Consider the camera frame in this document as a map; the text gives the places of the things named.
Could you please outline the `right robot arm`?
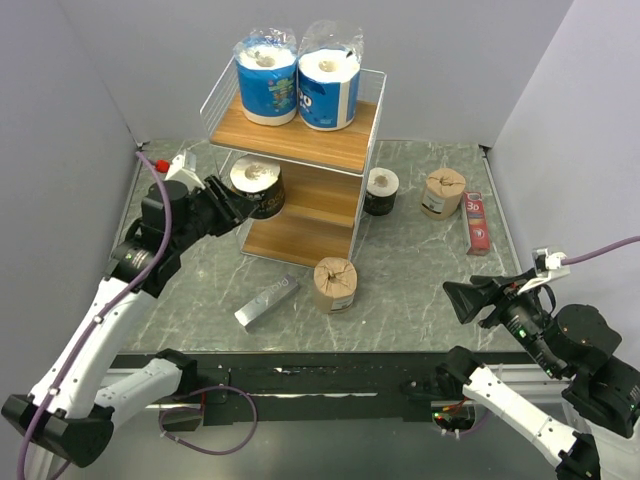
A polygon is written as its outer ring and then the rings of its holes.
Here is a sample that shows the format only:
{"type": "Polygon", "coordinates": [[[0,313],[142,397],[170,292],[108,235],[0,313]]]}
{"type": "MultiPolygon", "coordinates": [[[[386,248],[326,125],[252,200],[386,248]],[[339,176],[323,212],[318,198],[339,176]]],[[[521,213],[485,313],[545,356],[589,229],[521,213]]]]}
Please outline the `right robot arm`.
{"type": "Polygon", "coordinates": [[[587,428],[545,414],[460,346],[437,374],[444,396],[483,405],[528,440],[559,479],[638,478],[639,371],[616,357],[622,338],[597,308],[557,308],[549,283],[532,271],[447,281],[443,289],[460,323],[489,308],[481,327],[504,327],[549,379],[566,381],[561,396],[587,428]]]}

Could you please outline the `brown paper roll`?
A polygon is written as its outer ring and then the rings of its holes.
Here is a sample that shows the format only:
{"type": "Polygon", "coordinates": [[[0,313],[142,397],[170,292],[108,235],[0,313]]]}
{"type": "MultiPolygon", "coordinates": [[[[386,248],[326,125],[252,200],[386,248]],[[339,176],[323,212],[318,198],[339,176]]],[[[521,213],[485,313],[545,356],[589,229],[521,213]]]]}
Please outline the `brown paper roll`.
{"type": "Polygon", "coordinates": [[[466,188],[463,175],[450,168],[431,172],[425,183],[420,201],[421,210],[434,220],[450,217],[458,208],[466,188]]]}
{"type": "Polygon", "coordinates": [[[357,284],[357,271],[349,260],[326,257],[314,268],[314,305],[324,314],[343,312],[352,306],[357,284]]]}

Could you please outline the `blue paper towel roll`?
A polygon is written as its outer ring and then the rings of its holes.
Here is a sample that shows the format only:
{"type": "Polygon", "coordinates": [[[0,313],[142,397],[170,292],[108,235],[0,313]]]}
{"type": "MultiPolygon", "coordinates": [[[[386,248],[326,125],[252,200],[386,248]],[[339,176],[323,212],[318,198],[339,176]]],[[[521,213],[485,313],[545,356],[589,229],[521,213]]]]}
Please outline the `blue paper towel roll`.
{"type": "Polygon", "coordinates": [[[349,126],[355,117],[364,34],[334,20],[311,24],[298,50],[298,113],[320,131],[349,126]]]}
{"type": "Polygon", "coordinates": [[[296,115],[297,42],[290,29],[255,29],[233,49],[245,117],[281,126],[296,115]]]}

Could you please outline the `brown paper roll front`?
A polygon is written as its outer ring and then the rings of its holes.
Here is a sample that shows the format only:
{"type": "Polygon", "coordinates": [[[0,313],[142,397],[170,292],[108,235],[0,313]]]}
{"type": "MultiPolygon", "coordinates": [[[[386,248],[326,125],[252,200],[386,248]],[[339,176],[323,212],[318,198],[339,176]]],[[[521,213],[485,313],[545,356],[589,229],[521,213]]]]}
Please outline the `brown paper roll front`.
{"type": "Polygon", "coordinates": [[[324,314],[343,312],[352,306],[357,284],[357,271],[349,260],[326,257],[314,268],[314,305],[324,314]]]}

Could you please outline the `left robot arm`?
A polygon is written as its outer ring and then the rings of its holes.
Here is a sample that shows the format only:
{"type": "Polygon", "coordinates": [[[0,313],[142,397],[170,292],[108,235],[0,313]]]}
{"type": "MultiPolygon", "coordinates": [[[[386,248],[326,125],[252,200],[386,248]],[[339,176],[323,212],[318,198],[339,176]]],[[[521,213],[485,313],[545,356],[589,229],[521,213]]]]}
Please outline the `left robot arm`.
{"type": "Polygon", "coordinates": [[[172,349],[109,387],[101,382],[135,322],[179,271],[182,254],[206,236],[233,231],[256,207],[214,175],[199,186],[164,180],[148,189],[140,216],[113,250],[91,307],[63,353],[28,394],[13,394],[2,406],[2,416],[25,444],[84,468],[147,405],[166,397],[185,402],[196,394],[196,361],[172,349]]]}

